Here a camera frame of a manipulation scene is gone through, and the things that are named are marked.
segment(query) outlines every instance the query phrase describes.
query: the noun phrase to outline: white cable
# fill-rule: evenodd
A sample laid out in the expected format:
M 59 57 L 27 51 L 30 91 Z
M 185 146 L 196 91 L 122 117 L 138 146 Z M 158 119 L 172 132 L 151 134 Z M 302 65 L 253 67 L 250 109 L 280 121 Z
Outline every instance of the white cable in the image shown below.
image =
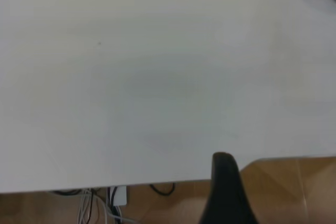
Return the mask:
M 121 209 L 120 209 L 119 206 L 117 206 L 117 208 L 118 208 L 118 210 L 119 210 L 119 215 L 120 215 L 120 217 L 122 218 L 122 212 L 121 212 Z
M 105 205 L 104 201 L 101 198 L 99 198 L 96 195 L 94 195 L 94 197 L 96 197 L 100 201 L 100 203 L 103 205 L 103 207 L 104 207 L 105 211 L 107 212 L 108 216 L 113 217 L 115 219 L 122 220 L 124 222 L 133 223 L 133 224 L 140 224 L 140 222 L 138 222 L 136 220 L 132 220 L 132 219 L 128 219 L 128 218 L 124 218 L 124 217 L 119 217 L 119 216 L 113 215 L 112 213 L 110 213 L 109 209 L 106 208 L 106 205 Z
M 69 195 L 69 196 L 66 196 L 66 197 L 88 196 L 89 197 L 89 202 L 90 202 L 90 197 L 91 197 L 90 190 L 84 190 L 83 192 L 84 192 L 83 194 Z M 93 195 L 93 198 L 97 199 L 102 204 L 102 206 L 103 206 L 104 214 L 105 214 L 105 224 L 108 224 L 107 223 L 107 216 L 110 216 L 110 217 L 115 218 L 115 219 L 122 220 L 123 222 L 128 222 L 128 223 L 133 223 L 133 224 L 141 224 L 140 222 L 138 222 L 136 220 L 133 220 L 133 219 L 129 219 L 129 218 L 119 217 L 119 216 L 113 215 L 110 212 L 110 210 L 106 207 L 105 202 L 100 197 L 98 197 L 97 195 Z

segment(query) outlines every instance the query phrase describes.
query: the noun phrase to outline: cable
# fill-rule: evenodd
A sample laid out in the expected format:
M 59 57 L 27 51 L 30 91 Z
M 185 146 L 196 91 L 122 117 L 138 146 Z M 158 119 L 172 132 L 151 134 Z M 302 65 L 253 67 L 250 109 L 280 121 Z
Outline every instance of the cable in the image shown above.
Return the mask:
M 150 184 L 149 185 L 153 190 L 154 192 L 156 192 L 157 194 L 161 195 L 161 196 L 165 196 L 165 197 L 168 197 L 170 196 L 174 191 L 175 191 L 175 183 L 173 183 L 172 185 L 172 189 L 168 192 L 168 193 L 165 193 L 163 191 L 159 191 L 154 185 Z
M 81 189 L 77 190 L 69 190 L 69 191 L 52 191 L 54 194 L 61 195 L 61 196 L 73 196 L 80 194 L 82 192 Z
M 91 195 L 92 195 L 92 194 L 91 194 L 91 191 L 89 191 L 89 190 L 83 190 L 81 194 L 67 195 L 67 196 L 69 196 L 69 197 L 81 196 L 81 197 L 82 197 L 82 198 L 81 198 L 81 203 L 82 203 L 82 200 L 84 201 L 85 198 L 87 198 L 88 196 L 91 196 Z M 128 223 L 132 223 L 132 224 L 141 224 L 140 222 L 138 222 L 138 221 L 136 221 L 136 220 L 129 219 L 129 218 L 125 218 L 125 217 L 120 217 L 120 216 L 116 216 L 116 215 L 112 214 L 111 212 L 109 212 L 109 211 L 111 211 L 111 209 L 107 208 L 105 202 L 104 202 L 99 196 L 97 196 L 96 194 L 93 194 L 93 198 L 96 199 L 96 200 L 98 200 L 98 201 L 102 204 L 102 206 L 103 206 L 103 209 L 104 209 L 104 215 L 105 215 L 105 224 L 108 224 L 108 222 L 107 222 L 107 220 L 108 220 L 108 219 L 107 219 L 107 216 L 110 216 L 110 217 L 112 217 L 113 219 L 122 220 L 123 222 L 128 222 Z
M 86 224 L 89 224 L 90 219 L 91 219 L 92 203 L 93 203 L 93 189 L 91 189 L 90 211 L 89 211 L 89 217 L 88 217 L 88 220 L 86 221 Z
M 118 212 L 117 208 L 114 205 L 114 197 L 116 195 L 117 189 L 118 189 L 118 187 L 115 186 L 114 189 L 113 189 L 112 195 L 110 197 L 111 188 L 110 187 L 107 188 L 107 198 L 108 198 L 108 200 L 107 200 L 107 202 L 108 202 L 107 206 L 111 209 L 112 214 L 114 214 L 116 216 L 120 216 L 120 213 Z M 115 221 L 118 224 L 121 224 L 121 220 L 116 219 Z

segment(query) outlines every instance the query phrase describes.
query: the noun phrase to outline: white desk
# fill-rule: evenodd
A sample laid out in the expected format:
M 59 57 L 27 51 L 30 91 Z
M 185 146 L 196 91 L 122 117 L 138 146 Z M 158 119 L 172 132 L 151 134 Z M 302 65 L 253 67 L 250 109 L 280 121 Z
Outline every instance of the white desk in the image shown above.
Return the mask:
M 336 153 L 334 0 L 0 0 L 0 192 Z

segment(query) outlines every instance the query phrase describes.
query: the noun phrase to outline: power strip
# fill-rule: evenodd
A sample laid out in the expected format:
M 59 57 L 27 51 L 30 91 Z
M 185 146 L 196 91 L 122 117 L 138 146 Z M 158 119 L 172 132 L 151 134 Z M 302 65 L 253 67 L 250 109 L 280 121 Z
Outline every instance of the power strip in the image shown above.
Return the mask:
M 110 197 L 112 197 L 112 192 L 114 190 L 114 186 L 110 187 Z M 127 186 L 118 186 L 117 191 L 115 191 L 114 206 L 126 206 L 127 205 Z

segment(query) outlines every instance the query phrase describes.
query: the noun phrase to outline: white tabletop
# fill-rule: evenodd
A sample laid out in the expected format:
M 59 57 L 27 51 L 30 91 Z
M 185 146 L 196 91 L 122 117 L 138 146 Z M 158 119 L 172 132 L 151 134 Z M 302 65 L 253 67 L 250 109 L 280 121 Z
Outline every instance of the white tabletop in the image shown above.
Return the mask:
M 335 0 L 0 0 L 0 192 L 336 152 Z

